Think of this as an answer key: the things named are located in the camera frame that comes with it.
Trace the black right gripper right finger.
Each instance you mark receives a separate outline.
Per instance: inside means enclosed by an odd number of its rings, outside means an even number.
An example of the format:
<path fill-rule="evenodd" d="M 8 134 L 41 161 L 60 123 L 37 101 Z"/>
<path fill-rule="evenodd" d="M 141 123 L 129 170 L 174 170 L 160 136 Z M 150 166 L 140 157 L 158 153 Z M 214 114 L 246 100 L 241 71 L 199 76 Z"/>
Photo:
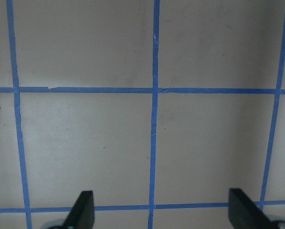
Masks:
<path fill-rule="evenodd" d="M 240 188 L 229 189 L 228 219 L 234 229 L 276 228 L 276 224 Z"/>

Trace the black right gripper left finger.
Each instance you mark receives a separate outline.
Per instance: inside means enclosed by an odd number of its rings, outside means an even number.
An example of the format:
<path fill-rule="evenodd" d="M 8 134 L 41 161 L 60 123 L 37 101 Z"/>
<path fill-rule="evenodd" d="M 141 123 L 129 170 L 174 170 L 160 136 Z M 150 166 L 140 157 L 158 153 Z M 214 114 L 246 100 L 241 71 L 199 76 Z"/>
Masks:
<path fill-rule="evenodd" d="M 92 229 L 94 223 L 95 207 L 93 192 L 82 191 L 61 228 Z"/>

